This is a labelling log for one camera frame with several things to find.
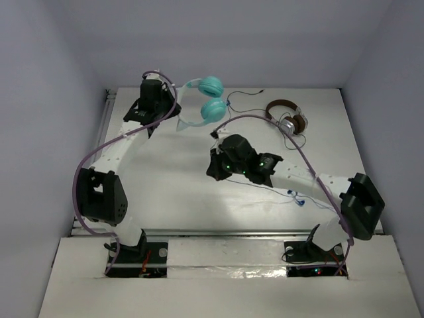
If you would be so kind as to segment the teal cat-ear headphones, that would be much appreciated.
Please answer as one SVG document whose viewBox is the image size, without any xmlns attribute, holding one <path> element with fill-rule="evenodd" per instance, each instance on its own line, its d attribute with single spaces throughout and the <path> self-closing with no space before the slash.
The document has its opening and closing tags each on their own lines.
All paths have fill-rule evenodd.
<svg viewBox="0 0 424 318">
<path fill-rule="evenodd" d="M 227 113 L 227 104 L 223 101 L 222 95 L 224 86 L 222 81 L 215 76 L 205 78 L 195 78 L 186 82 L 178 88 L 177 104 L 182 107 L 184 95 L 191 89 L 196 88 L 202 95 L 209 98 L 200 108 L 201 122 L 195 123 L 188 121 L 178 115 L 176 131 L 180 132 L 189 127 L 200 128 L 211 123 L 217 123 L 222 120 Z"/>
</svg>

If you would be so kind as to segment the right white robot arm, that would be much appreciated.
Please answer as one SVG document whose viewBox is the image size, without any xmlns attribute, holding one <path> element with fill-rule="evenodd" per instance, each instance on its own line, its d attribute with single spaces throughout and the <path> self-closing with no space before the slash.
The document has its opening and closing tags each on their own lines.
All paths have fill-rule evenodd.
<svg viewBox="0 0 424 318">
<path fill-rule="evenodd" d="M 320 262 L 335 246 L 373 237 L 385 202 L 366 174 L 351 178 L 317 174 L 310 165 L 302 168 L 277 154 L 258 153 L 239 134 L 217 131 L 211 136 L 216 144 L 209 152 L 206 174 L 214 180 L 238 174 L 256 185 L 304 194 L 335 210 L 335 217 L 314 226 L 306 241 L 287 244 L 284 260 Z"/>
</svg>

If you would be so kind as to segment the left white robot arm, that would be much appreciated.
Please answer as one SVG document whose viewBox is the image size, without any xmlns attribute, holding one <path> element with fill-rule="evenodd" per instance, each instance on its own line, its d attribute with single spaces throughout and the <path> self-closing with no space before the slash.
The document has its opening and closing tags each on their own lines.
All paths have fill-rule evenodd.
<svg viewBox="0 0 424 318">
<path fill-rule="evenodd" d="M 144 72 L 139 98 L 124 116 L 118 135 L 82 159 L 74 175 L 77 220 L 92 235 L 96 231 L 86 221 L 99 223 L 103 236 L 111 237 L 118 248 L 124 246 L 132 261 L 146 256 L 147 245 L 141 227 L 132 220 L 120 175 L 160 123 L 180 111 L 175 84 L 158 70 Z"/>
</svg>

